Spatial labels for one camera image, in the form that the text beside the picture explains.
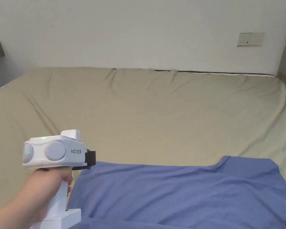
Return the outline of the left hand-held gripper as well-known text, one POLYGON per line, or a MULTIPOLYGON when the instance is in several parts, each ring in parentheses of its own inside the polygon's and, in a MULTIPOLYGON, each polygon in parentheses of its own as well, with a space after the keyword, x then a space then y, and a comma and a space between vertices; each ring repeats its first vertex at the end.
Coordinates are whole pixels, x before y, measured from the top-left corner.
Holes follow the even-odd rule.
MULTIPOLYGON (((24 143, 23 166, 29 169, 70 167, 90 169, 96 164, 96 152, 80 140, 80 131, 64 130, 60 135, 34 137, 24 143)), ((44 219, 32 229, 69 229, 81 222, 80 209, 67 209, 67 186, 63 181, 47 207, 44 219)))

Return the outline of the person's left hand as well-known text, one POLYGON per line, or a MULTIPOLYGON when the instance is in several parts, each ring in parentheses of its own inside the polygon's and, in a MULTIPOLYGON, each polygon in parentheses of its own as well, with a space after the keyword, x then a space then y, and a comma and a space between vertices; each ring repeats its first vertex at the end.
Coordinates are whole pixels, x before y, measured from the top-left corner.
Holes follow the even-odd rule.
POLYGON ((69 167, 35 170, 19 194, 20 202, 43 219, 51 199, 58 192, 62 182, 67 183, 68 194, 71 191, 72 181, 72 170, 69 167))

